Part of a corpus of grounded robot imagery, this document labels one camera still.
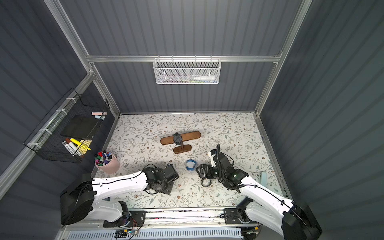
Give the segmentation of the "wooden T-bar watch stand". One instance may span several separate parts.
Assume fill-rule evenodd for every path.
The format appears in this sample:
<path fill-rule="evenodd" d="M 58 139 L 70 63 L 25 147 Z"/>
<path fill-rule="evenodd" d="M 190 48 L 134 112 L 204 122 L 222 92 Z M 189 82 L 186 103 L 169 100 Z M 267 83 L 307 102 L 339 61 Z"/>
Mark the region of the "wooden T-bar watch stand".
<path fill-rule="evenodd" d="M 177 146 L 173 149 L 174 154 L 182 154 L 192 150 L 192 146 L 185 145 L 184 142 L 197 140 L 200 137 L 201 137 L 201 132 L 199 131 L 185 133 L 185 134 L 175 133 L 173 136 L 161 138 L 160 143 L 162 145 L 175 144 Z"/>

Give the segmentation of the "black chunky wrist watch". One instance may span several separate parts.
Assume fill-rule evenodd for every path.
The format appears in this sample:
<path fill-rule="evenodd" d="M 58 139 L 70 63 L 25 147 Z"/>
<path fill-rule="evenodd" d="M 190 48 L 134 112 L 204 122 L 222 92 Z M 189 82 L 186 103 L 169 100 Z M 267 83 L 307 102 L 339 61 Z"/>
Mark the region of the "black chunky wrist watch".
<path fill-rule="evenodd" d="M 173 141 L 177 146 L 183 145 L 183 138 L 182 138 L 181 134 L 179 134 L 179 133 L 174 134 Z"/>

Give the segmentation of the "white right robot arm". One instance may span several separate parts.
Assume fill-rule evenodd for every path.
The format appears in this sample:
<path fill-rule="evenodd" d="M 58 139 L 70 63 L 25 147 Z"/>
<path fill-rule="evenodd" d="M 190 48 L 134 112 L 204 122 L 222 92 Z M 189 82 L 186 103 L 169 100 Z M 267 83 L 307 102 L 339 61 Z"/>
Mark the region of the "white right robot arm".
<path fill-rule="evenodd" d="M 237 205 L 242 223 L 258 222 L 286 240 L 317 240 L 323 230 L 310 207 L 282 197 L 258 183 L 247 172 L 236 169 L 220 147 L 209 152 L 211 163 L 201 164 L 196 171 L 202 181 L 216 179 L 225 189 L 245 198 Z"/>

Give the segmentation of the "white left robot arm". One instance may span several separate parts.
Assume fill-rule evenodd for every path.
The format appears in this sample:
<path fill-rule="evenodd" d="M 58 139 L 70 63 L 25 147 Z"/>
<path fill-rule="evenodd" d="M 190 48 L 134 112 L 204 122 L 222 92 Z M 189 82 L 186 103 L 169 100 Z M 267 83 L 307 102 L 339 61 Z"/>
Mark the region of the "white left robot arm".
<path fill-rule="evenodd" d="M 60 194 L 61 224 L 71 225 L 84 219 L 103 220 L 107 227 L 126 228 L 138 225 L 127 204 L 109 202 L 109 197 L 128 192 L 154 191 L 169 195 L 179 175 L 172 164 L 157 168 L 153 164 L 141 171 L 112 178 L 92 178 L 84 174 Z"/>

